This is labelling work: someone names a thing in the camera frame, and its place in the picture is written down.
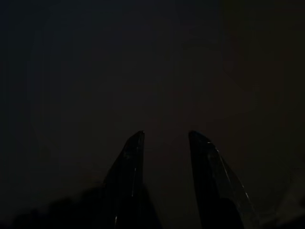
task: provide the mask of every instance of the pointed black object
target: pointed black object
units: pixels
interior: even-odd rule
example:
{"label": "pointed black object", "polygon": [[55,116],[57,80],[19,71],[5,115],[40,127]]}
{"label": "pointed black object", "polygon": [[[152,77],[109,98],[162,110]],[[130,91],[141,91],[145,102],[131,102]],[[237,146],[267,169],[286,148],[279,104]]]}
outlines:
{"label": "pointed black object", "polygon": [[130,137],[104,180],[102,228],[136,228],[142,190],[144,131]]}
{"label": "pointed black object", "polygon": [[256,229],[257,217],[244,187],[210,139],[189,133],[193,180],[202,227]]}

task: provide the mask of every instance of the dark background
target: dark background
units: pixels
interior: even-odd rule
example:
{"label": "dark background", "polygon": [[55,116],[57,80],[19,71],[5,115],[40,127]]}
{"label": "dark background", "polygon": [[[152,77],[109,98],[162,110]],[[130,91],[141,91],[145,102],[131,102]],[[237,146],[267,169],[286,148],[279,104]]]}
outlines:
{"label": "dark background", "polygon": [[101,182],[145,130],[165,228],[199,228],[199,130],[261,223],[303,214],[304,8],[274,1],[2,1],[0,219]]}

